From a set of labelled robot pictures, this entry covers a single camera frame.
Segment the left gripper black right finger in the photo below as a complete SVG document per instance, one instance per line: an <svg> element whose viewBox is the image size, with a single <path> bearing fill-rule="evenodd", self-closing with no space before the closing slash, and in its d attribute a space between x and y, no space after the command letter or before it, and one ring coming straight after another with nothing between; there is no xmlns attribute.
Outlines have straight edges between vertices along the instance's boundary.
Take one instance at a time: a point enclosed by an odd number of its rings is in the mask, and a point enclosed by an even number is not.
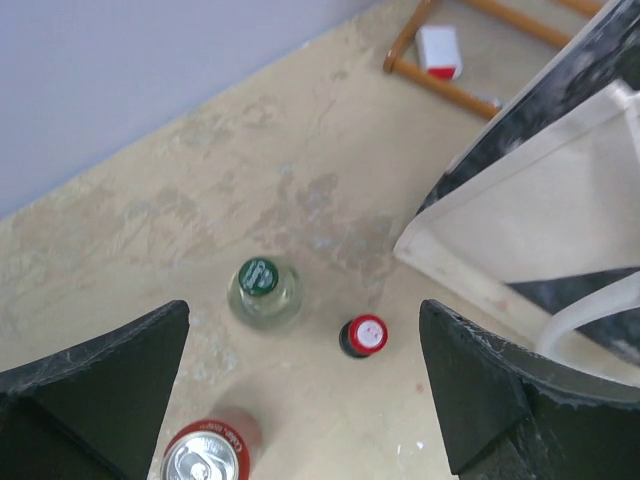
<svg viewBox="0 0 640 480"><path fill-rule="evenodd" d="M436 300L421 348L460 479L636 479L639 390L540 356Z"/></svg>

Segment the red can under left arm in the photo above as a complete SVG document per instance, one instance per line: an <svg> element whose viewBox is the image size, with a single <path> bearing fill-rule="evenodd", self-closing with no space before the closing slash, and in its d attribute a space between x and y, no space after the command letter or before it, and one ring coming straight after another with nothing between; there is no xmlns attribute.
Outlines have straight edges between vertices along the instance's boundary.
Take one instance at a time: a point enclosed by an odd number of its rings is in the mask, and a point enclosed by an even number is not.
<svg viewBox="0 0 640 480"><path fill-rule="evenodd" d="M249 480L261 456L260 422L238 406L218 406L169 442L160 477L168 480Z"/></svg>

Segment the cream canvas tote bag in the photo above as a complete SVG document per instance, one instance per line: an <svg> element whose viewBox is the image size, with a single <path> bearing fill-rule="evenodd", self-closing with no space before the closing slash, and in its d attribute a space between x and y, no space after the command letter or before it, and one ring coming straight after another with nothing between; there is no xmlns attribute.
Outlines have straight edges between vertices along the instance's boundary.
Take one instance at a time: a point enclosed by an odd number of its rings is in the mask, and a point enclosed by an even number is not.
<svg viewBox="0 0 640 480"><path fill-rule="evenodd" d="M445 171L395 257L585 373L639 383L639 5L610 1Z"/></svg>

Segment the clear bottle behind left arm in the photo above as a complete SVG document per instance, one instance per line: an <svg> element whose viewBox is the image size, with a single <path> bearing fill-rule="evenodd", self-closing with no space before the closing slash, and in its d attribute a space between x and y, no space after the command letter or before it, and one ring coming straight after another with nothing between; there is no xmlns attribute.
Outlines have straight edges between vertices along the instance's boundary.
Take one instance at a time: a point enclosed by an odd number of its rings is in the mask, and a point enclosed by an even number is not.
<svg viewBox="0 0 640 480"><path fill-rule="evenodd" d="M268 333L294 323L302 293L299 274L285 257L260 255L245 260L235 272L227 302L238 321Z"/></svg>

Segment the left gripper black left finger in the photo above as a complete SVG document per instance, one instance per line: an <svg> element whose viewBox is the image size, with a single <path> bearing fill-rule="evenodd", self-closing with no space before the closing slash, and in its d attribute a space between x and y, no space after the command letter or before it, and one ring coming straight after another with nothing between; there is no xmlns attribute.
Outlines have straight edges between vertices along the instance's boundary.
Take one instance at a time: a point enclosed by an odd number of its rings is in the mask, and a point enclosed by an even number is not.
<svg viewBox="0 0 640 480"><path fill-rule="evenodd" d="M171 301L1 374L4 479L144 479L189 331Z"/></svg>

